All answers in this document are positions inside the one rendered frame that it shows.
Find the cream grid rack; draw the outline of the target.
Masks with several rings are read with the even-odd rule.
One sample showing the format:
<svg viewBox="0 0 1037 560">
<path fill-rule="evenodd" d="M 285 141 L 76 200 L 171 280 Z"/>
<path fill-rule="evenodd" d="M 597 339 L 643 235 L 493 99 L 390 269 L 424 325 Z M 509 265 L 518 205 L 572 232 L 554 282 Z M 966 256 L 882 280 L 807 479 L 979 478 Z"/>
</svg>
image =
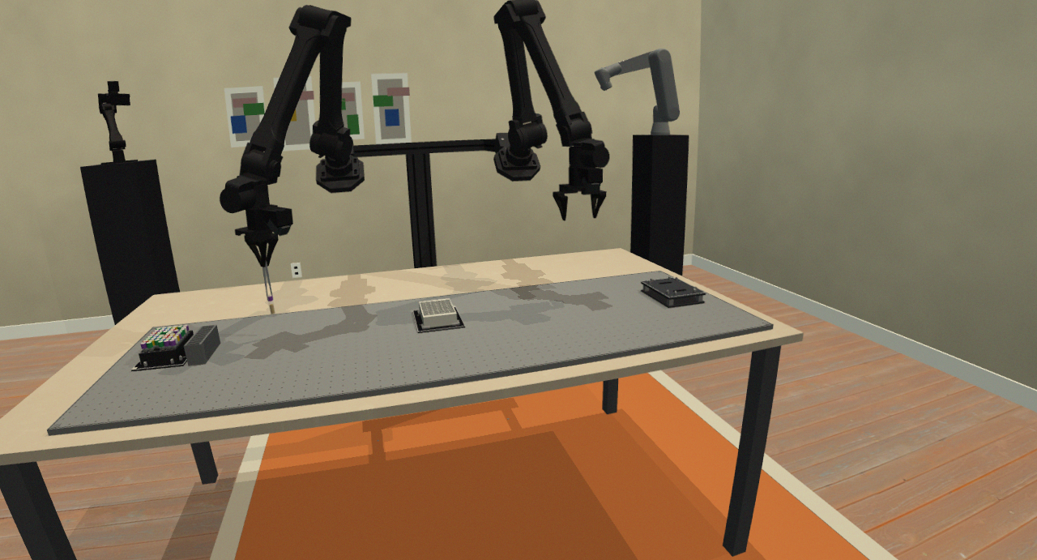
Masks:
<svg viewBox="0 0 1037 560">
<path fill-rule="evenodd" d="M 457 313 L 451 304 L 450 298 L 431 299 L 431 301 L 419 301 L 420 317 L 423 325 L 427 327 L 443 327 L 457 323 Z M 423 316 L 422 316 L 423 314 Z"/>
</svg>

